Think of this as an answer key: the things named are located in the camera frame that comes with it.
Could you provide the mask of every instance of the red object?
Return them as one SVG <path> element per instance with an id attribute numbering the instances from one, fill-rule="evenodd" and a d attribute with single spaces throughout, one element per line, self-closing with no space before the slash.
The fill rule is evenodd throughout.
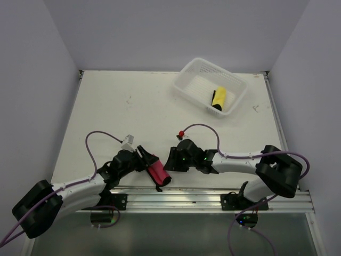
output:
<path id="1" fill-rule="evenodd" d="M 165 186 L 171 181 L 171 177 L 164 170 L 164 166 L 160 160 L 148 168 L 148 173 L 152 176 L 154 182 L 159 186 Z"/>
<path id="2" fill-rule="evenodd" d="M 183 137 L 184 135 L 185 135 L 185 132 L 184 132 L 184 131 L 180 131 L 180 132 L 179 132 L 179 136 L 180 136 L 180 137 Z"/>

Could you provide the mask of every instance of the yellow object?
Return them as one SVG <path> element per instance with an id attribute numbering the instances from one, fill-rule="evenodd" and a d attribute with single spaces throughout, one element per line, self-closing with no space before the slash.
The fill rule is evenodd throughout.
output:
<path id="1" fill-rule="evenodd" d="M 212 107 L 222 111 L 226 98 L 226 89 L 219 86 L 216 91 L 213 92 Z"/>

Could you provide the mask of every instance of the black bracket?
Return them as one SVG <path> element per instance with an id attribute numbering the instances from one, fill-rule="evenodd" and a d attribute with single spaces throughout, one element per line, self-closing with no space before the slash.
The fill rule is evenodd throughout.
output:
<path id="1" fill-rule="evenodd" d="M 247 199 L 240 199 L 236 193 L 221 194 L 220 203 L 223 211 L 242 211 L 254 204 Z M 269 205 L 267 203 L 262 204 L 258 207 L 258 209 L 260 211 L 267 211 L 269 209 Z"/>
<path id="2" fill-rule="evenodd" d="M 36 183 L 14 206 L 12 214 L 19 221 L 36 203 L 52 192 L 52 185 L 47 180 Z M 62 205 L 62 196 L 55 194 L 32 211 L 20 224 L 28 238 L 36 238 L 47 231 Z"/>
<path id="3" fill-rule="evenodd" d="M 112 194 L 109 190 L 104 190 L 101 194 L 101 199 L 97 206 L 100 205 L 112 205 L 120 211 L 124 211 L 127 207 L 127 194 Z"/>
<path id="4" fill-rule="evenodd" d="M 111 200 L 113 206 L 120 211 L 124 211 L 127 208 L 128 195 L 127 194 L 112 194 Z"/>

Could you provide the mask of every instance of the cable clip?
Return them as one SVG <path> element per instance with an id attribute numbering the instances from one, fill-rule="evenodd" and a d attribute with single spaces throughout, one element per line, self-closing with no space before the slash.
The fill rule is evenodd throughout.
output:
<path id="1" fill-rule="evenodd" d="M 64 186 L 60 187 L 62 189 L 62 191 L 64 191 L 66 189 L 66 184 L 65 183 L 63 183 L 63 184 L 64 184 Z"/>
<path id="2" fill-rule="evenodd" d="M 130 152 L 134 151 L 133 147 L 134 136 L 128 135 L 124 138 L 124 141 L 121 143 L 121 149 L 128 150 Z"/>
<path id="3" fill-rule="evenodd" d="M 179 141 L 182 141 L 183 137 L 185 135 L 184 131 L 180 131 L 179 134 L 176 136 Z"/>

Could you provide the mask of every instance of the white table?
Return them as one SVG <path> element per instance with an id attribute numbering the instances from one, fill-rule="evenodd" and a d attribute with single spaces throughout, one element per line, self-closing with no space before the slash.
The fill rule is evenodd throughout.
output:
<path id="1" fill-rule="evenodd" d="M 176 94 L 171 83 L 175 72 L 85 71 L 69 125 L 56 163 L 52 182 L 66 182 L 91 174 L 93 164 L 84 139 L 102 130 L 123 139 L 131 134 L 165 164 L 169 149 L 178 144 L 176 135 L 193 123 L 214 127 L 221 137 L 221 149 L 247 153 L 274 145 L 281 148 L 273 109 L 262 74 L 237 74 L 249 83 L 249 90 L 234 112 L 217 119 Z M 203 149 L 216 148 L 212 131 L 193 127 L 187 135 Z M 120 144 L 103 134 L 89 139 L 98 166 L 112 160 Z M 174 188 L 240 188 L 250 174 L 205 175 L 197 170 L 169 172 Z M 145 171 L 125 176 L 120 186 L 154 187 Z"/>

